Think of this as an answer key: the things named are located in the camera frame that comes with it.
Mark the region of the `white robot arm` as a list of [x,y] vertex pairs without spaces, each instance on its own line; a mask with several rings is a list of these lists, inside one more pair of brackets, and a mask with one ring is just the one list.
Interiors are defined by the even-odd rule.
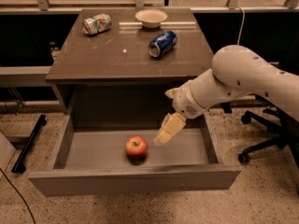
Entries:
[[187,119],[203,115],[213,105],[248,94],[264,98],[299,120],[299,76],[276,68],[248,48],[230,45],[215,53],[205,73],[165,92],[175,112],[165,116],[155,143],[168,143]]

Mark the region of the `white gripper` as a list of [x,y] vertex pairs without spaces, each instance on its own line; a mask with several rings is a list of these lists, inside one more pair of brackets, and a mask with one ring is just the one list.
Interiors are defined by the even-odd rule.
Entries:
[[178,134],[185,127],[186,119],[196,119],[206,112],[206,109],[197,104],[193,98],[191,83],[189,80],[180,87],[169,89],[164,93],[169,99],[173,99],[172,106],[176,112],[164,117],[154,139],[157,146],[165,145]]

